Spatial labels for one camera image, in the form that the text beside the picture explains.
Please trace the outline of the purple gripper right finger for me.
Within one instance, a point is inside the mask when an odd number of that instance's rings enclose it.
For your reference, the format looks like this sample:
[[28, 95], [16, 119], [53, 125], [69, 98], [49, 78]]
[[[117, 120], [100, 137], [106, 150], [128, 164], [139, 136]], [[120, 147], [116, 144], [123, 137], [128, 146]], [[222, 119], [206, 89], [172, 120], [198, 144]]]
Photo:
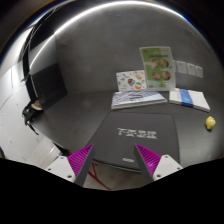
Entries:
[[146, 182], [153, 182], [182, 169], [171, 156], [159, 155], [154, 151], [136, 144], [134, 155]]

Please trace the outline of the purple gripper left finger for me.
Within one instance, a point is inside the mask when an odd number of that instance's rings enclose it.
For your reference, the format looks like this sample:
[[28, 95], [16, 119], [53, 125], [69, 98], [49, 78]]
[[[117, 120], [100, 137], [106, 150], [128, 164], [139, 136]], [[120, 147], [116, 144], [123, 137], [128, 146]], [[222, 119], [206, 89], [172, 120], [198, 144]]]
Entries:
[[68, 157], [59, 156], [46, 168], [46, 171], [75, 183], [76, 185], [82, 186], [85, 182], [94, 154], [94, 145], [91, 144]]

